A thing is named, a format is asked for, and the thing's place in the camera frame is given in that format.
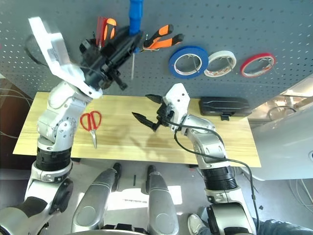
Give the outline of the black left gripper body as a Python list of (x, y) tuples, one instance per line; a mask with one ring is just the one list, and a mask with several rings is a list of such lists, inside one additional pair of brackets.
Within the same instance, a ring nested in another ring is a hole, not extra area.
[(80, 68), (85, 76), (85, 83), (95, 90), (106, 90), (116, 82), (121, 90), (128, 85), (120, 78), (120, 72), (109, 63), (106, 56), (100, 53), (95, 39), (86, 39), (80, 46), (82, 54)]

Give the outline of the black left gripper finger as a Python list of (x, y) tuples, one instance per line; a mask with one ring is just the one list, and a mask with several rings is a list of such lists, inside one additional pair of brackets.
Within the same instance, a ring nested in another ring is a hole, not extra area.
[(104, 47), (101, 48), (101, 55), (112, 56), (116, 52), (120, 51), (126, 44), (129, 37), (129, 26), (118, 29), (113, 39), (109, 39), (105, 42)]
[(118, 69), (133, 54), (142, 38), (142, 31), (135, 35), (129, 35), (125, 46), (112, 56), (107, 56), (107, 66), (109, 69)]

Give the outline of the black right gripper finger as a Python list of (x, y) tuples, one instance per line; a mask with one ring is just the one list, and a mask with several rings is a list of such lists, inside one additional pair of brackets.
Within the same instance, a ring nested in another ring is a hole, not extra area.
[(147, 94), (145, 95), (148, 99), (153, 101), (154, 103), (161, 104), (162, 103), (162, 96), (160, 95), (155, 95), (155, 94)]
[(134, 113), (132, 112), (133, 116), (143, 125), (149, 127), (152, 129), (154, 132), (158, 129), (159, 127), (159, 121), (157, 123), (153, 123), (152, 121), (148, 120), (144, 115), (139, 114), (139, 113)]

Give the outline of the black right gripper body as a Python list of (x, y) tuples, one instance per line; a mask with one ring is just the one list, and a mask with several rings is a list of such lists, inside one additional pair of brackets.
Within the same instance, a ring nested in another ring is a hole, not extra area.
[(169, 121), (174, 115), (174, 111), (172, 110), (171, 105), (166, 105), (162, 103), (160, 108), (157, 110), (157, 123), (156, 127), (158, 128), (160, 125), (168, 127)]

